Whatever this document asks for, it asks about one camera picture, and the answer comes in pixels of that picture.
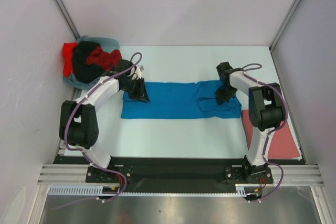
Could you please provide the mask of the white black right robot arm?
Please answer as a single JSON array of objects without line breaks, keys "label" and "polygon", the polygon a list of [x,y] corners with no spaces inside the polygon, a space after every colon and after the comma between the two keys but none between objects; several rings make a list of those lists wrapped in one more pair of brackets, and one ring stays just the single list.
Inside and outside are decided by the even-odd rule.
[{"label": "white black right robot arm", "polygon": [[248,118],[253,126],[251,144],[244,156],[242,167],[236,172],[237,179],[257,183],[268,173],[268,152],[274,133],[284,127],[288,120],[288,106],[278,83],[264,83],[247,74],[262,65],[250,63],[242,68],[233,68],[229,62],[217,67],[221,86],[215,92],[219,105],[241,91],[248,96]]}]

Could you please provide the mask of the blue t-shirt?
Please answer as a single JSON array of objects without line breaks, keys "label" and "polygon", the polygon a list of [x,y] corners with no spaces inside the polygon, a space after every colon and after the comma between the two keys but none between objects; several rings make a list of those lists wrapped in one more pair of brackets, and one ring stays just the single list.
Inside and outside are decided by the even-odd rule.
[{"label": "blue t-shirt", "polygon": [[218,104],[215,92],[221,86],[219,80],[197,83],[147,82],[150,102],[133,101],[123,95],[122,119],[191,120],[240,118],[241,103],[236,96]]}]

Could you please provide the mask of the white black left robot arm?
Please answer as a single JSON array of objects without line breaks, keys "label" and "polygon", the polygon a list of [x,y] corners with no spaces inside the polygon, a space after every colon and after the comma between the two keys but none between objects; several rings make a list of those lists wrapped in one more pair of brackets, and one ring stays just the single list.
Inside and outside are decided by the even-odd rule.
[{"label": "white black left robot arm", "polygon": [[105,182],[115,178],[116,169],[109,165],[111,155],[98,140],[97,112],[119,91],[125,92],[132,101],[150,102],[143,71],[139,62],[121,59],[116,68],[104,72],[84,95],[61,105],[60,139],[67,150],[80,152],[91,166],[98,168],[97,174]]}]

